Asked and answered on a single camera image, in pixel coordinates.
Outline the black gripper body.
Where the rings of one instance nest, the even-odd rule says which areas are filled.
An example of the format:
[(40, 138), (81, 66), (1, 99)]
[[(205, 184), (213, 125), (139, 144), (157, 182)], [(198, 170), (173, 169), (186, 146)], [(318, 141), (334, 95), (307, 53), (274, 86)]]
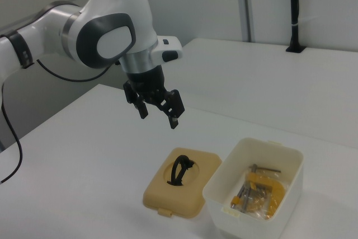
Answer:
[(141, 98), (149, 104), (161, 104), (167, 90), (164, 87), (164, 74), (160, 65), (144, 73), (127, 73), (124, 83), (127, 102), (134, 104)]

